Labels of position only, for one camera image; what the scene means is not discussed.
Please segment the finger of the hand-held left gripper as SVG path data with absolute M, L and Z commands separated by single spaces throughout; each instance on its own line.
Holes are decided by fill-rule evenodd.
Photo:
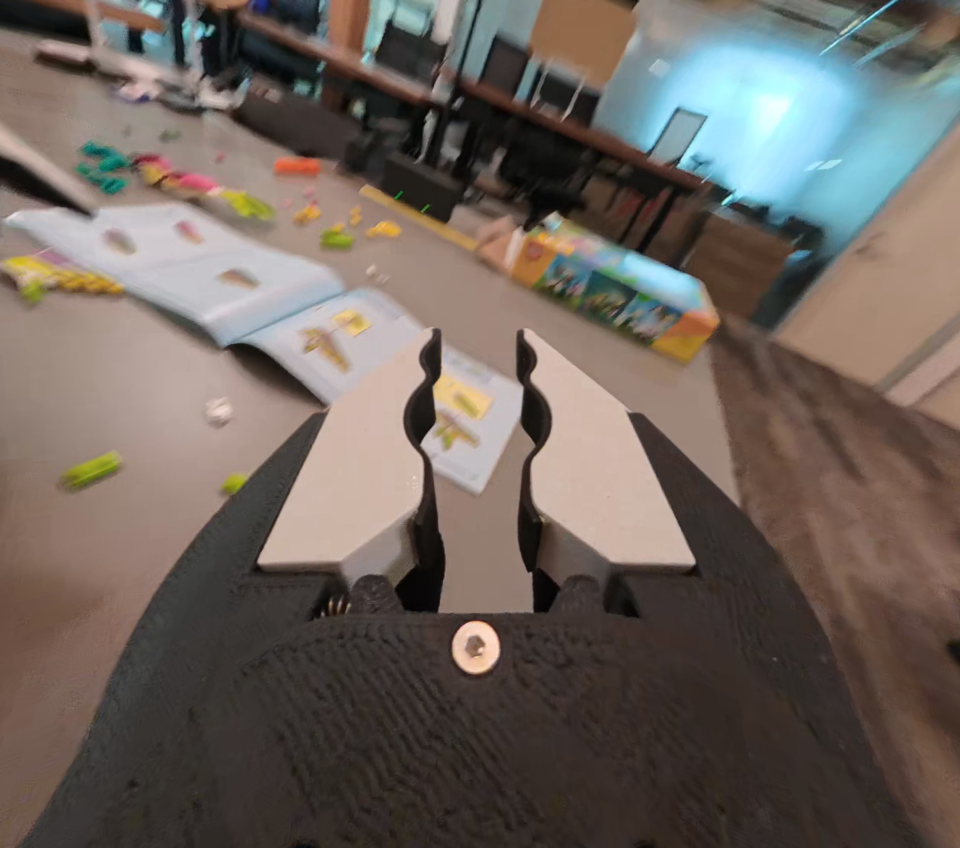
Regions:
M 89 218 L 99 212 L 97 198 L 48 157 L 1 123 L 2 188 L 28 195 Z

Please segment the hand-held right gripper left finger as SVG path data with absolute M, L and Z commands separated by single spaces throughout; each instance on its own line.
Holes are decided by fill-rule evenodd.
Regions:
M 258 554 L 266 574 L 381 577 L 402 606 L 437 612 L 446 573 L 433 467 L 442 335 L 429 328 L 326 412 Z

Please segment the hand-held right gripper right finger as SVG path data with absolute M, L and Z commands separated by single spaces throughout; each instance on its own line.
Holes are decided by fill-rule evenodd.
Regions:
M 521 471 L 517 539 L 533 610 L 569 582 L 604 599 L 632 575 L 691 574 L 696 560 L 629 410 L 529 329 L 517 332 Z

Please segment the pile of teal lego pieces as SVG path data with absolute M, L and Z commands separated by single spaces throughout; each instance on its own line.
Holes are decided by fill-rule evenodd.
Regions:
M 122 193 L 135 167 L 134 160 L 113 146 L 88 141 L 78 148 L 74 171 L 100 193 Z

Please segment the striped lego wing assembly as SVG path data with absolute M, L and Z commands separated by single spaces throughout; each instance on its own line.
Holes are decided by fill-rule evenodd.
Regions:
M 26 302 L 36 304 L 51 291 L 120 297 L 125 287 L 95 271 L 53 262 L 41 255 L 24 255 L 1 262 L 1 273 Z

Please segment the pile of pink lego pieces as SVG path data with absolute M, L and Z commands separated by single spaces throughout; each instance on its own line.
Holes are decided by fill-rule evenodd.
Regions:
M 131 162 L 141 181 L 156 190 L 187 199 L 218 195 L 223 190 L 223 186 L 207 175 L 176 170 L 170 160 L 160 154 L 138 154 Z

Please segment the colourful lego box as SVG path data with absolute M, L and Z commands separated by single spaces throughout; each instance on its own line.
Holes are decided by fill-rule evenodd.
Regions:
M 699 279 L 558 213 L 530 230 L 510 218 L 490 222 L 474 252 L 517 284 L 675 362 L 690 363 L 721 323 Z

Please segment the light blue instruction booklet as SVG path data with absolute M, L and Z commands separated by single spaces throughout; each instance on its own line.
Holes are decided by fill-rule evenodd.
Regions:
M 28 209 L 3 219 L 83 271 L 192 323 L 219 348 L 254 348 L 327 405 L 424 330 L 376 288 L 349 290 L 331 267 L 268 247 L 186 206 Z M 519 383 L 446 342 L 424 441 L 434 470 L 474 495 L 520 420 Z

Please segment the wooden cabinet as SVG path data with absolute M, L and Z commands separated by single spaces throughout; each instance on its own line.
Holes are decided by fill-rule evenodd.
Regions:
M 750 319 L 793 251 L 780 232 L 716 211 L 702 221 L 682 270 L 702 283 L 718 312 Z

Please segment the yellow tape strip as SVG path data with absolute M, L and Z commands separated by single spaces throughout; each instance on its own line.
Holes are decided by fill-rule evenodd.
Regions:
M 406 202 L 382 192 L 375 186 L 365 184 L 359 189 L 358 194 L 368 201 L 393 211 L 406 221 L 437 235 L 446 242 L 454 244 L 468 253 L 473 253 L 476 250 L 478 242 L 471 236 L 449 226 L 445 222 L 428 216 L 425 211 L 415 209 Z

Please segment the black box with green light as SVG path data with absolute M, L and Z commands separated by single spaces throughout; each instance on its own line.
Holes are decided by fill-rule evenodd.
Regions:
M 382 190 L 395 201 L 444 224 L 466 190 L 462 181 L 398 152 L 386 156 L 381 181 Z

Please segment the white framed board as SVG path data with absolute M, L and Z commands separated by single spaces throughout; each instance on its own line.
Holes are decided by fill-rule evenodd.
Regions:
M 677 107 L 667 119 L 647 156 L 657 164 L 677 168 L 708 118 L 706 113 Z

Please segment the long wooden table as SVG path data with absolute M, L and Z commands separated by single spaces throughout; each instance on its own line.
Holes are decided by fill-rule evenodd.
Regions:
M 382 64 L 366 62 L 356 50 L 304 35 L 291 26 L 283 26 L 271 19 L 251 14 L 246 9 L 239 10 L 235 19 L 237 24 L 246 31 L 263 35 L 299 55 L 326 64 L 335 74 L 364 82 L 392 98 L 419 108 L 439 109 L 442 106 L 441 98 L 436 97 L 433 90 L 425 84 L 416 82 Z M 486 82 L 478 82 L 469 77 L 464 78 L 455 93 L 565 137 L 603 157 L 616 159 L 638 170 L 649 171 L 683 191 L 706 194 L 713 187 L 713 183 L 695 173 L 656 162 L 638 148 L 614 135 L 584 126 L 579 122 L 555 117 L 546 111 L 509 97 Z

